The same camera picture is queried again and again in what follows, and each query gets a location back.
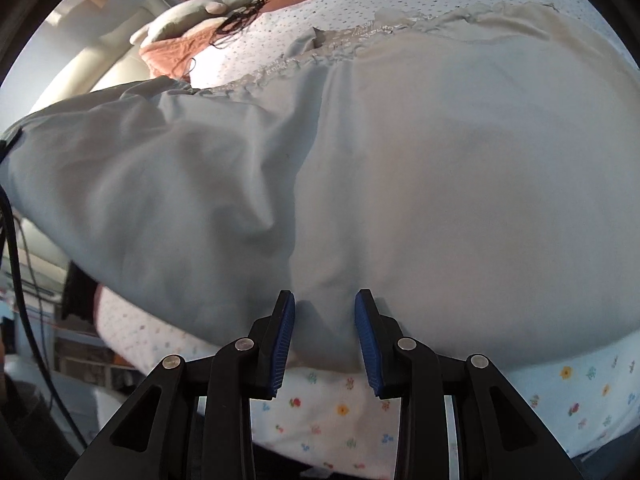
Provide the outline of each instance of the white polka dot sheet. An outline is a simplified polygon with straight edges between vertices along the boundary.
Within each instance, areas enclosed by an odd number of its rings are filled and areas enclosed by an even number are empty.
[[[195,56],[190,72],[194,88],[220,86],[260,70],[278,58],[310,27],[344,30],[373,20],[379,9],[397,9],[427,17],[440,16],[475,3],[493,6],[499,2],[535,2],[580,20],[607,38],[628,62],[631,55],[616,33],[588,0],[307,0],[285,9],[266,12],[222,48],[207,47]]]

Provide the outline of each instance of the lace trim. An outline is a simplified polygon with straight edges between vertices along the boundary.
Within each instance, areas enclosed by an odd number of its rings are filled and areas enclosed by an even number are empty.
[[[474,22],[479,16],[489,13],[508,15],[510,10],[518,7],[537,6],[554,10],[551,4],[527,3],[522,6],[498,3],[493,7],[485,4],[473,4],[452,10],[441,16],[424,15],[421,12],[409,14],[400,10],[380,9],[376,12],[375,20],[338,31],[326,31],[325,41],[319,48],[309,50],[299,56],[289,59],[278,59],[263,69],[215,88],[198,90],[196,94],[211,96],[228,96],[238,91],[252,92],[256,88],[264,88],[276,77],[291,77],[309,64],[333,64],[341,60],[354,59],[359,50],[367,48],[383,38],[402,34],[407,31],[430,33],[439,30],[447,23],[464,20]]]

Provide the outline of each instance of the polka dot fabric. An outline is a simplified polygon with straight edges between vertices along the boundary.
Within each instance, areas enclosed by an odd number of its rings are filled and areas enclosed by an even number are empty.
[[[104,288],[96,327],[110,348],[149,373],[168,354],[215,354],[208,344]],[[564,447],[577,456],[640,424],[640,332],[580,357],[505,372]],[[289,368],[276,399],[251,401],[254,442],[309,465],[365,478],[393,478],[400,403],[373,395],[364,373]],[[446,402],[449,448],[456,449]],[[450,464],[451,480],[458,478]]]
[[[310,27],[321,30],[353,28],[373,20],[375,12],[383,8],[435,17],[478,2],[489,6],[499,2],[535,2],[553,6],[607,38],[635,65],[616,33],[588,0],[307,0],[262,14],[222,48],[206,48],[195,57],[191,84],[194,88],[212,88],[255,72],[280,56]]]
[[[114,352],[144,374],[170,354],[191,361],[220,349],[133,306],[106,287],[100,294],[95,327]]]

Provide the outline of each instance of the white wall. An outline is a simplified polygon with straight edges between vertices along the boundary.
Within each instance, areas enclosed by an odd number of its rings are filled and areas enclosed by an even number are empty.
[[[57,27],[43,23],[0,87],[0,132],[29,113],[56,74],[84,47],[120,25],[143,1],[109,0],[102,9],[85,1]]]

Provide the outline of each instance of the orange flower print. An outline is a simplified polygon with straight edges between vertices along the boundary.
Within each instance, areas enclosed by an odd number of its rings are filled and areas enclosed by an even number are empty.
[[[562,377],[562,380],[565,381],[567,379],[571,379],[571,375],[574,373],[574,370],[570,367],[570,366],[565,366],[561,371],[560,371],[560,377]]]

